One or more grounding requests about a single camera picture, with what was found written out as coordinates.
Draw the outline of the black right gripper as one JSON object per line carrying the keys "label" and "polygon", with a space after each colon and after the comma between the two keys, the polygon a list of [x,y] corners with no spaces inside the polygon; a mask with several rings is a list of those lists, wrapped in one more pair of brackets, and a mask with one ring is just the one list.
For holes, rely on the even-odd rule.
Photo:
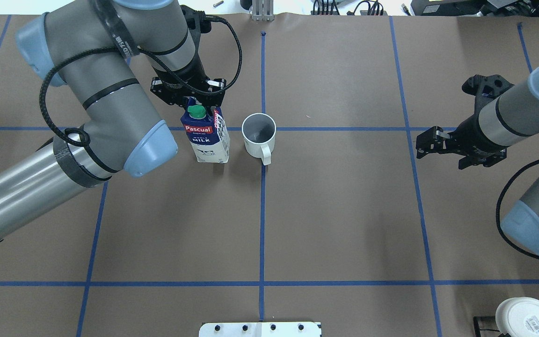
{"label": "black right gripper", "polygon": [[440,126],[427,129],[416,137],[415,149],[416,158],[433,153],[461,155],[459,170],[470,166],[492,167],[507,158],[506,147],[490,141],[482,132],[477,115],[467,118],[450,133]]}

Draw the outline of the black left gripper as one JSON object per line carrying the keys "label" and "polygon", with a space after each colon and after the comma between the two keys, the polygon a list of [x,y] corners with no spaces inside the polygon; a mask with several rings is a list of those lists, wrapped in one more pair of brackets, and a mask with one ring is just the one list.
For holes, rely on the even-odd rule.
{"label": "black left gripper", "polygon": [[154,69],[156,77],[151,82],[151,92],[168,105],[185,108],[193,98],[205,107],[220,107],[225,96],[221,90],[227,87],[226,79],[210,79],[203,70],[175,73],[182,81],[170,72]]}

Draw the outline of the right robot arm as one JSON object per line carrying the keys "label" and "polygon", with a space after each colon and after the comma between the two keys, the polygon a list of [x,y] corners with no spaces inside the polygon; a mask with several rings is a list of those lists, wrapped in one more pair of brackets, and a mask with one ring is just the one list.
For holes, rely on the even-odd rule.
{"label": "right robot arm", "polygon": [[[539,137],[539,66],[520,83],[501,75],[472,75],[462,90],[474,98],[473,113],[451,132],[433,126],[416,137],[417,159],[428,154],[460,156],[458,168],[492,167],[515,146]],[[518,169],[495,205],[501,238],[518,252],[539,260],[539,158]]]}

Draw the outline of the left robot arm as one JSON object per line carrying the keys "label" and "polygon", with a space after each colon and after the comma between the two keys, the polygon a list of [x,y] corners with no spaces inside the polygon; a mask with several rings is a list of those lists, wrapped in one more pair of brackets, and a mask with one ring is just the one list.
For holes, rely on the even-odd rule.
{"label": "left robot arm", "polygon": [[177,0],[75,0],[16,33],[53,136],[0,173],[0,242],[119,171],[141,177],[173,158],[177,143],[127,60],[148,60],[165,103],[218,107],[230,85],[198,54],[212,22],[226,23]]}

